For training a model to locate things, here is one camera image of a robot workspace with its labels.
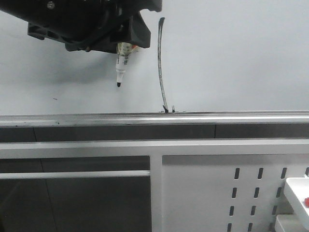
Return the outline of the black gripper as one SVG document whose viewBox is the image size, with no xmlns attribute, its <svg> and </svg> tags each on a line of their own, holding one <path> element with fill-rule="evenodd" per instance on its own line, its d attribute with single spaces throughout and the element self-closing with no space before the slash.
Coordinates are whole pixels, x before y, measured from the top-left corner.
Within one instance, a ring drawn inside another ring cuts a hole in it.
<svg viewBox="0 0 309 232">
<path fill-rule="evenodd" d="M 116 53 L 118 43 L 149 48 L 142 10 L 160 12 L 160 0 L 2 0 L 1 11 L 28 23 L 28 35 L 64 43 L 67 51 Z"/>
</svg>

